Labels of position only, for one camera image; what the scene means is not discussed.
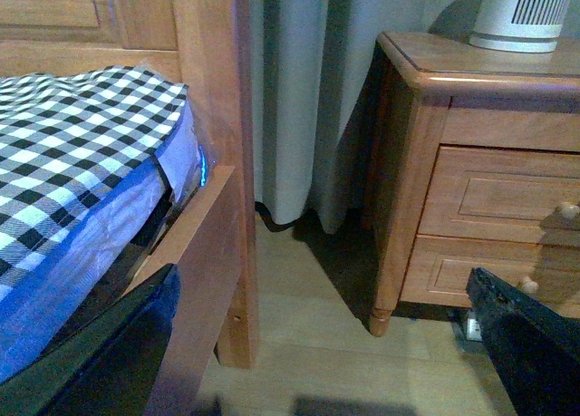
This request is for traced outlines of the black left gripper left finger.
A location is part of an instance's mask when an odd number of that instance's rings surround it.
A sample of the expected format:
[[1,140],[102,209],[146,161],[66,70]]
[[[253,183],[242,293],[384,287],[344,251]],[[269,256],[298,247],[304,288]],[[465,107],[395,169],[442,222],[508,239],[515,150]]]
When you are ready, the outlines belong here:
[[69,339],[2,383],[4,415],[141,415],[180,295],[167,264]]

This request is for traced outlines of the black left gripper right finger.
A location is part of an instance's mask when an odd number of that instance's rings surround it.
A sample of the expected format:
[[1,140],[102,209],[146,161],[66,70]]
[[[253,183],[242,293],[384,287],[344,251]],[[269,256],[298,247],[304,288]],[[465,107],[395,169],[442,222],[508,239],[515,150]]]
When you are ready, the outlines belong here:
[[466,288],[482,342],[518,415],[579,413],[579,323],[483,267]]

